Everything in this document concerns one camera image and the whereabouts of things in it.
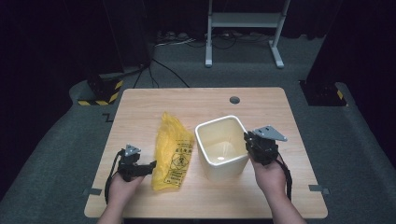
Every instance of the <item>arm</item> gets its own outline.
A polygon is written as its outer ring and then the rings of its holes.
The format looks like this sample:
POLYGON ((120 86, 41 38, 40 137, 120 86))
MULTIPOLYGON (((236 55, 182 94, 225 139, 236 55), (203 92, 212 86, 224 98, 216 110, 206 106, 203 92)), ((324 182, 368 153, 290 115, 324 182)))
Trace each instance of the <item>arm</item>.
POLYGON ((119 173, 115 173, 111 180, 107 207, 97 223, 120 224, 122 222, 123 209, 132 199, 134 192, 143 179, 143 176, 139 176, 131 182, 125 182, 119 173))
POLYGON ((270 205, 274 223, 306 223, 286 195, 286 177, 279 164, 273 161, 263 166, 251 157, 250 160, 253 164, 256 182, 270 205))

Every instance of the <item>black curtain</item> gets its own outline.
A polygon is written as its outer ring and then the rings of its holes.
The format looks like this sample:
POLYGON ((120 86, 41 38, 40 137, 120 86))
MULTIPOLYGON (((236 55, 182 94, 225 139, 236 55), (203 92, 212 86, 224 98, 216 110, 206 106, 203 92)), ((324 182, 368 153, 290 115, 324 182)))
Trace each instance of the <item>black curtain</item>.
POLYGON ((306 82, 346 83, 396 167, 395 10, 392 0, 344 0, 306 82))
POLYGON ((63 1, 1 1, 0 22, 2 198, 85 75, 63 1))

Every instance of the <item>white plastic container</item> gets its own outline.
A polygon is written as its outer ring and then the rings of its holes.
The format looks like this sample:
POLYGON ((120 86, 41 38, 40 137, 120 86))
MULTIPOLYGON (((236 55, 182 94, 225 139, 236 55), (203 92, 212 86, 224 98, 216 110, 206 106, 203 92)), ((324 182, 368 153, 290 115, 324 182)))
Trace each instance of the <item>white plastic container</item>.
POLYGON ((236 116, 210 120, 195 128, 200 161, 209 180, 220 181, 242 173, 248 162, 245 132, 236 116))

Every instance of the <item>hole in table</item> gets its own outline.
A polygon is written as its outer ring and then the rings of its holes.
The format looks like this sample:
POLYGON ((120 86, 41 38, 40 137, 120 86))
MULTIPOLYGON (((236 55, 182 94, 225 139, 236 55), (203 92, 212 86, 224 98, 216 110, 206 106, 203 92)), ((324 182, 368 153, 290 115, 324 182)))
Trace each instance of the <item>hole in table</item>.
POLYGON ((232 97, 230 97, 230 102, 233 105, 237 105, 237 104, 239 104, 239 102, 241 102, 241 100, 237 96, 232 96, 232 97))

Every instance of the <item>printed symbol on bag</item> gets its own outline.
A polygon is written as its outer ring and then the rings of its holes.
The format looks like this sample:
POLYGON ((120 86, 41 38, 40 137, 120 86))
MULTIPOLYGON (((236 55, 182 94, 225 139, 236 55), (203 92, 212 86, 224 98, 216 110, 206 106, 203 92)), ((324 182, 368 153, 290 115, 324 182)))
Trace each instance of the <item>printed symbol on bag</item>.
POLYGON ((174 154, 171 163, 172 170, 181 170, 189 164, 189 160, 183 154, 174 154))

